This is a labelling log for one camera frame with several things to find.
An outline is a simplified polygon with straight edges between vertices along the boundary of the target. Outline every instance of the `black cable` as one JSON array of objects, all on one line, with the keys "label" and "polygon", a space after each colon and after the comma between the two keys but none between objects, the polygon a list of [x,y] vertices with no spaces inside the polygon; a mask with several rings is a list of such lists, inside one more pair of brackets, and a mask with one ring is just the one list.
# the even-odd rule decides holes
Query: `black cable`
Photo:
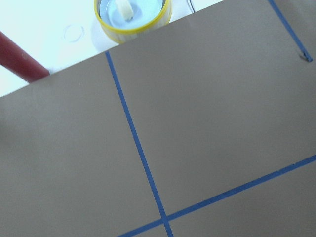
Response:
[{"label": "black cable", "polygon": [[195,10],[194,7],[193,7],[192,0],[189,0],[189,3],[190,3],[190,5],[191,5],[191,8],[192,8],[193,13],[195,13],[196,10]]}]

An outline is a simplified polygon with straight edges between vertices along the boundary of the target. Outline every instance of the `dark red tube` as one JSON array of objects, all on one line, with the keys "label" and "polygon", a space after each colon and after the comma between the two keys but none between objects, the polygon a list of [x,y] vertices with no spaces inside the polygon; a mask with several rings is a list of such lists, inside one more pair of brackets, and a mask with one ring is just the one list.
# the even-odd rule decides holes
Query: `dark red tube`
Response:
[{"label": "dark red tube", "polygon": [[49,71],[0,31],[0,64],[31,83]]}]

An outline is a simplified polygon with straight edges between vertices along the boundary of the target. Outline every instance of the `gray surface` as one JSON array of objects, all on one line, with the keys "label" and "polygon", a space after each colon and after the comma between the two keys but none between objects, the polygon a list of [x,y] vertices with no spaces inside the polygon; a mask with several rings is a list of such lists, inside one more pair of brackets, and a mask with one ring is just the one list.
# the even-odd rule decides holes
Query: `gray surface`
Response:
[{"label": "gray surface", "polygon": [[225,0],[110,52],[167,214],[316,154],[316,65],[268,1]]},{"label": "gray surface", "polygon": [[164,226],[158,226],[139,235],[136,235],[136,237],[167,237],[167,233]]},{"label": "gray surface", "polygon": [[175,237],[314,237],[316,163],[171,221]]},{"label": "gray surface", "polygon": [[275,2],[311,57],[316,60],[316,1],[275,0]]},{"label": "gray surface", "polygon": [[109,237],[159,219],[104,54],[0,111],[0,236]]}]

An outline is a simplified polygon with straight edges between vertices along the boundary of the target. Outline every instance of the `thin wire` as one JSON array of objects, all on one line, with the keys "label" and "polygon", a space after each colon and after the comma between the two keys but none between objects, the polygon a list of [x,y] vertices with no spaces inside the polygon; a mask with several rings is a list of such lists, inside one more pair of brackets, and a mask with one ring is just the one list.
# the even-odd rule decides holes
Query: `thin wire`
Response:
[{"label": "thin wire", "polygon": [[192,0],[188,0],[188,4],[189,4],[189,6],[191,7],[192,13],[195,13],[196,10],[195,10],[194,7],[193,7]]}]

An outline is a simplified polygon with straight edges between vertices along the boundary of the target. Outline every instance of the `blue tape strip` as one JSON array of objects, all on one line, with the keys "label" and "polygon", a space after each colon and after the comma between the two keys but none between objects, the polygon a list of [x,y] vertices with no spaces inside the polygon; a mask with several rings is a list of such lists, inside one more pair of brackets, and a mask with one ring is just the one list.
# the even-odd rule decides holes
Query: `blue tape strip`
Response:
[{"label": "blue tape strip", "polygon": [[110,69],[111,69],[111,73],[112,73],[115,85],[116,85],[117,90],[118,90],[118,95],[119,95],[119,98],[121,100],[121,103],[122,103],[122,106],[123,106],[123,109],[124,109],[124,112],[125,112],[125,115],[126,115],[126,118],[127,118],[127,121],[128,121],[128,125],[130,127],[131,132],[132,132],[132,135],[133,135],[133,138],[134,138],[137,150],[138,150],[138,154],[140,156],[140,159],[142,161],[143,167],[145,169],[145,173],[147,175],[147,178],[148,178],[148,181],[149,181],[149,185],[150,185],[150,187],[152,189],[152,192],[153,192],[153,195],[154,195],[154,198],[155,198],[155,201],[156,201],[156,204],[157,204],[157,207],[158,207],[158,210],[159,210],[162,222],[164,224],[164,227],[166,229],[168,237],[173,237],[173,233],[172,233],[170,224],[169,224],[169,222],[167,220],[167,215],[166,215],[166,213],[164,211],[164,208],[162,206],[162,202],[161,202],[161,199],[160,199],[157,187],[155,185],[152,173],[151,173],[151,171],[149,169],[149,166],[148,166],[148,163],[147,163],[147,160],[146,160],[146,157],[145,157],[142,145],[141,145],[141,143],[139,141],[139,138],[138,138],[138,135],[137,135],[137,132],[136,132],[136,129],[135,129],[132,117],[130,115],[130,112],[129,112],[129,109],[128,109],[128,106],[127,106],[127,103],[126,103],[126,100],[125,100],[125,97],[124,97],[124,94],[123,94],[123,90],[122,90],[122,88],[120,86],[119,79],[118,79],[117,73],[115,71],[112,58],[110,56],[109,51],[106,51],[105,54],[106,54],[106,57],[107,57],[107,60],[108,60],[108,63],[109,63]]},{"label": "blue tape strip", "polygon": [[271,7],[273,8],[273,10],[276,12],[278,17],[280,18],[280,20],[283,23],[283,25],[285,26],[285,28],[287,29],[287,31],[290,33],[290,35],[292,36],[292,38],[296,42],[297,46],[300,48],[300,50],[304,54],[304,56],[307,59],[307,61],[312,62],[313,61],[312,57],[310,56],[310,54],[305,49],[303,43],[297,37],[297,35],[295,34],[294,30],[292,29],[290,24],[287,22],[286,18],[283,16],[282,12],[280,11],[280,9],[277,6],[277,4],[275,3],[275,1],[274,0],[268,0],[268,1],[270,3]]},{"label": "blue tape strip", "polygon": [[127,233],[125,233],[125,234],[123,234],[123,235],[121,235],[121,236],[118,236],[118,237],[131,237],[131,236],[135,236],[135,235],[138,235],[138,234],[140,234],[140,233],[142,233],[142,232],[145,232],[145,231],[147,231],[147,230],[150,230],[150,229],[152,229],[152,228],[155,228],[155,227],[157,227],[157,226],[160,226],[160,225],[162,225],[162,224],[163,224],[162,219],[156,220],[156,221],[154,221],[154,222],[152,222],[152,223],[149,223],[149,224],[147,224],[147,225],[144,225],[144,226],[142,226],[142,227],[139,227],[139,228],[137,228],[137,229],[134,229],[134,230],[132,230],[132,231],[130,231],[130,232],[127,232]]},{"label": "blue tape strip", "polygon": [[228,197],[230,197],[232,195],[238,194],[238,193],[240,193],[242,191],[245,191],[245,190],[250,189],[250,188],[252,188],[254,186],[257,186],[259,184],[267,182],[267,181],[269,181],[271,179],[279,177],[279,176],[281,176],[281,175],[283,175],[285,173],[288,173],[288,172],[290,172],[290,171],[292,171],[294,169],[300,168],[300,167],[302,167],[304,165],[307,165],[309,163],[312,163],[314,161],[316,161],[316,155],[314,155],[314,156],[312,156],[310,158],[304,159],[304,160],[302,160],[300,162],[297,162],[295,164],[289,165],[289,166],[287,166],[287,167],[285,167],[283,169],[280,169],[279,171],[267,174],[267,175],[265,175],[265,176],[263,176],[263,177],[261,177],[259,179],[250,181],[249,183],[246,183],[244,185],[241,185],[239,187],[231,189],[231,190],[229,190],[227,192],[224,192],[224,193],[222,193],[220,195],[217,195],[215,197],[211,197],[211,198],[209,198],[207,200],[204,200],[202,202],[199,202],[199,203],[197,203],[195,205],[189,206],[189,207],[187,207],[187,208],[185,208],[185,209],[183,209],[181,211],[173,213],[173,214],[168,216],[168,220],[169,221],[174,220],[174,219],[176,219],[176,218],[178,218],[180,216],[186,215],[186,214],[188,214],[190,212],[193,212],[193,211],[196,211],[196,210],[201,209],[203,207],[206,207],[206,206],[208,206],[210,204],[213,204],[215,202],[218,202],[220,200],[228,198]]}]

